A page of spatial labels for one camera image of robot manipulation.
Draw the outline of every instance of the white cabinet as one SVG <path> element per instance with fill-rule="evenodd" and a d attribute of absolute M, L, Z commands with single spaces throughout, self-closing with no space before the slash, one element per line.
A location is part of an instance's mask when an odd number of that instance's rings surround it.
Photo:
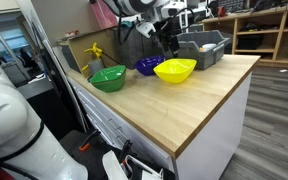
<path fill-rule="evenodd" d="M 174 170 L 169 154 L 100 102 L 76 81 L 69 78 L 69 82 L 80 99 L 89 121 L 102 132 L 102 137 L 108 144 L 121 149 L 126 140 L 131 140 L 133 143 L 132 150 L 138 156 L 171 171 Z"/>

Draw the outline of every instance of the wooden countertop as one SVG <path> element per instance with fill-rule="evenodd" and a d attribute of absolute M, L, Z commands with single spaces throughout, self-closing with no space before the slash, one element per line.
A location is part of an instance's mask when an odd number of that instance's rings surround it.
<path fill-rule="evenodd" d="M 210 19 L 204 19 L 202 23 L 213 23 L 218 21 L 228 21 L 228 20 L 234 20 L 236 18 L 249 18 L 249 17 L 256 17 L 256 16 L 264 16 L 264 15 L 270 15 L 270 14 L 278 14 L 283 13 L 285 11 L 288 11 L 288 6 L 283 7 L 277 7 L 277 8 L 271 8 L 267 10 L 262 10 L 258 12 L 253 12 L 252 14 L 250 12 L 247 13 L 233 13 L 229 16 L 221 17 L 221 18 L 210 18 Z"/>
<path fill-rule="evenodd" d="M 67 75 L 177 158 L 259 59 L 260 56 L 224 55 L 216 65 L 193 71 L 181 84 L 128 70 L 124 87 L 112 93 L 94 88 L 73 70 Z"/>

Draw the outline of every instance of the black strap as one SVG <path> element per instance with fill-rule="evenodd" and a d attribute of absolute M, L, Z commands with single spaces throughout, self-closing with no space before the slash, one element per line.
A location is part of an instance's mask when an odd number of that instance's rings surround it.
<path fill-rule="evenodd" d="M 7 156 L 4 156 L 4 157 L 1 157 L 0 158 L 0 163 L 4 162 L 4 161 L 7 161 L 7 160 L 10 160 L 20 154 L 22 154 L 23 152 L 25 152 L 26 150 L 28 150 L 37 140 L 38 138 L 41 136 L 42 132 L 43 132 L 43 129 L 44 129 L 44 123 L 41 121 L 40 123 L 40 129 L 38 130 L 37 134 L 34 136 L 34 138 L 29 142 L 27 143 L 24 147 L 22 147 L 21 149 L 19 149 L 18 151 L 10 154 L 10 155 L 7 155 Z"/>

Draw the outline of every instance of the plastic bowl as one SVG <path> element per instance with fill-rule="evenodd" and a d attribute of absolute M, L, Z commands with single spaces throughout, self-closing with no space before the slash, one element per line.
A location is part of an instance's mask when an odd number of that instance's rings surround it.
<path fill-rule="evenodd" d="M 89 82 L 104 92 L 114 92 L 120 90 L 125 82 L 125 66 L 114 66 L 98 71 Z"/>
<path fill-rule="evenodd" d="M 194 59 L 169 59 L 154 68 L 156 75 L 170 83 L 183 82 L 194 70 Z"/>
<path fill-rule="evenodd" d="M 144 76 L 155 75 L 153 69 L 162 62 L 164 62 L 164 56 L 143 58 L 136 62 L 135 68 Z"/>

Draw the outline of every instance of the pink object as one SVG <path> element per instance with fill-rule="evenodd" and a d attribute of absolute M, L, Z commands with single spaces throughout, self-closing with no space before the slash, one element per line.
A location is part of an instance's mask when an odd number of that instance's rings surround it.
<path fill-rule="evenodd" d="M 102 0 L 96 1 L 91 6 L 101 29 L 117 26 L 115 15 Z"/>

